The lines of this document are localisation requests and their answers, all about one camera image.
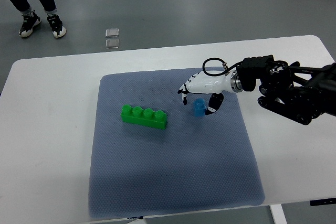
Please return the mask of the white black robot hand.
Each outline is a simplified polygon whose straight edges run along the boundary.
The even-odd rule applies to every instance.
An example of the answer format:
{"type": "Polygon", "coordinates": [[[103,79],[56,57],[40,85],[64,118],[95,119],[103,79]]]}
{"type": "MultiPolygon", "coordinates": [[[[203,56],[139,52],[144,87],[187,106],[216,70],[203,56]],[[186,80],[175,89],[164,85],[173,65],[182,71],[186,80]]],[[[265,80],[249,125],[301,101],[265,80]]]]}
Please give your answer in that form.
{"type": "Polygon", "coordinates": [[[181,94],[184,105],[187,105],[187,95],[192,94],[210,94],[205,115],[210,115],[219,110],[223,101],[223,92],[235,92],[232,86],[230,76],[208,76],[203,71],[192,75],[185,83],[183,83],[178,94],[181,94]]]}

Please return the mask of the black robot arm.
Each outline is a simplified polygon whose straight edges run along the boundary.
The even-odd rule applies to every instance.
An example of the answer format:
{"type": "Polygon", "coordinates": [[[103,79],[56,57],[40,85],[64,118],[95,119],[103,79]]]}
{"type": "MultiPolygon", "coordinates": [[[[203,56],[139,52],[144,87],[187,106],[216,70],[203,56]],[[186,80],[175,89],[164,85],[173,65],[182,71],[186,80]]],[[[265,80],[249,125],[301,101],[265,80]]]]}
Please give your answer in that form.
{"type": "Polygon", "coordinates": [[[233,67],[244,91],[254,91],[260,82],[258,104],[269,111],[303,125],[324,113],[335,115],[334,63],[302,67],[268,55],[244,58],[233,67]]]}

